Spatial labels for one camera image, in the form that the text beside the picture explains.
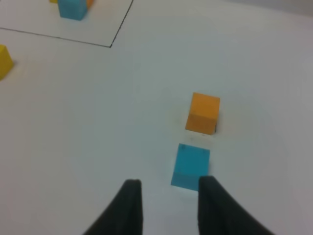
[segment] black line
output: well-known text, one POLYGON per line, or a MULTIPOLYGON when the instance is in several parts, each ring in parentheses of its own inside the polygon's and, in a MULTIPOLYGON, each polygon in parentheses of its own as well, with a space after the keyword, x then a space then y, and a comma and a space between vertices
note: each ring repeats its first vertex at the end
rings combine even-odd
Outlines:
POLYGON ((115 39, 116 39, 118 33, 119 33, 119 30, 121 29, 121 27, 122 27, 122 25, 123 25, 123 23, 124 23, 124 20, 126 19, 126 16, 127 16, 128 12, 129 12, 129 10, 130 10, 132 4, 133 4, 133 1, 134 1, 134 0, 132 0, 130 6, 129 6, 129 8, 128 8, 128 10, 127 10, 125 16, 124 16, 124 19, 123 19, 123 21, 122 21, 120 27, 118 28, 118 31, 117 31, 117 33, 116 33, 116 35, 115 35, 115 37, 114 37, 114 39, 113 39, 113 41, 112 41, 112 43, 111 43, 111 46, 106 46, 106 45, 101 45, 101 44, 96 44, 96 43, 88 43, 88 42, 79 41, 79 40, 74 40, 74 39, 62 38, 62 37, 57 37, 57 36, 50 36, 50 35, 46 35, 46 34, 33 33, 33 32, 22 31, 22 30, 11 29, 11 28, 0 27, 0 29, 8 30, 8 31, 13 31, 13 32, 18 32, 18 33, 27 33, 27 34, 32 34, 32 35, 37 35, 37 36, 43 36, 43 37, 48 37, 48 38, 56 38, 56 39, 61 39, 61 40, 66 40, 66 41, 71 41, 71 42, 76 42, 76 43, 83 43, 83 44, 88 44, 88 45, 93 45, 93 46, 98 46, 98 47, 111 48, 111 47, 113 46, 113 43, 114 43, 114 41, 115 41, 115 39))
POLYGON ((46 34, 41 34, 41 33, 33 33, 33 32, 28 32, 28 31, 22 31, 22 30, 17 30, 17 29, 11 29, 11 28, 3 28, 0 27, 0 29, 8 30, 8 31, 13 31, 13 32, 18 32, 18 33, 27 33, 27 34, 32 34, 32 35, 38 35, 38 36, 43 36, 43 37, 48 37, 48 38, 57 38, 57 39, 62 39, 62 40, 67 40, 67 41, 72 41, 72 42, 77 42, 77 43, 84 43, 84 44, 89 44, 89 45, 94 45, 94 46, 99 46, 99 47, 107 47, 110 48, 109 46, 101 45, 101 44, 96 44, 96 43, 88 43, 84 41, 78 41, 74 39, 68 39, 68 38, 62 38, 62 37, 56 37, 56 36, 50 36, 46 34))
POLYGON ((133 2, 134 2, 134 0, 132 0, 132 2, 131 2, 131 4, 130 4, 130 6, 129 6, 129 8, 128 8, 128 10, 127 10, 127 12, 126 12, 125 16, 124 16, 124 19, 123 19, 123 21, 122 21, 122 23, 121 23, 120 27, 118 28, 118 31, 117 31, 117 33, 116 33, 116 35, 115 35, 114 39, 113 39, 113 42, 112 42, 112 44, 111 44, 110 48, 113 46, 113 43, 114 43, 114 41, 115 41, 115 39, 116 39, 116 37, 117 37, 117 35, 118 35, 118 33, 119 33, 119 30, 121 29, 121 27, 122 27, 122 25, 123 25, 123 23, 124 23, 124 20, 125 20, 125 19, 126 19, 126 17, 127 17, 127 14, 128 14, 128 12, 129 12, 129 10, 130 10, 130 9, 131 9, 131 7, 132 7, 133 2))

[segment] yellow cube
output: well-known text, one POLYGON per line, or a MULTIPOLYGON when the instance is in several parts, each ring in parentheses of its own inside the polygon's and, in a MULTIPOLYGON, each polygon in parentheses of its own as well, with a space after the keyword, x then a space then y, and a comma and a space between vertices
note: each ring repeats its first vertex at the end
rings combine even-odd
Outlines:
POLYGON ((193 93, 186 130, 213 135, 219 118, 220 98, 193 93))
POLYGON ((10 57, 8 49, 6 46, 0 45, 0 80, 4 79, 12 67, 13 61, 10 57))

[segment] white table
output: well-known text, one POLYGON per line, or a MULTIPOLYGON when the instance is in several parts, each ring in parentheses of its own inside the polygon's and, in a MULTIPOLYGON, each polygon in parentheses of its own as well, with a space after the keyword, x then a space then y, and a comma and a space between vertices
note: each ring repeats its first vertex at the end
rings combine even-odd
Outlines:
POLYGON ((311 235, 313 14, 282 9, 136 0, 111 49, 0 30, 1 234, 80 235, 129 178, 144 234, 198 234, 182 142, 274 233, 311 235), (192 92, 221 98, 213 137, 184 129, 192 92))

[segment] blue cube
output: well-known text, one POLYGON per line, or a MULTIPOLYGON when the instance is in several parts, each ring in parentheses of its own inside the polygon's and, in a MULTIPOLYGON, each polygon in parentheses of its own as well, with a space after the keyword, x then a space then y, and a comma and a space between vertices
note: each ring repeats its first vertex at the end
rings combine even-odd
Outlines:
POLYGON ((171 185, 199 190, 199 178, 209 173, 210 150, 179 144, 171 185))
POLYGON ((81 21, 87 13, 86 0, 58 0, 60 16, 81 21))

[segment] wooden block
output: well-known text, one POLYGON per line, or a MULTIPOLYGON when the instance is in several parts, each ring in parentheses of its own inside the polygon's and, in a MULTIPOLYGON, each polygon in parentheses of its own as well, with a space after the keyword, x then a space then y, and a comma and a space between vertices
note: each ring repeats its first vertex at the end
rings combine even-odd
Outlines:
POLYGON ((193 93, 186 130, 213 135, 219 118, 220 98, 193 93))
POLYGON ((210 150, 179 144, 171 185, 198 191, 199 178, 209 173, 210 150))
POLYGON ((0 45, 0 80, 4 79, 12 67, 13 61, 10 57, 8 49, 6 46, 0 45))
POLYGON ((87 0, 58 0, 60 16, 81 21, 87 13, 87 0))

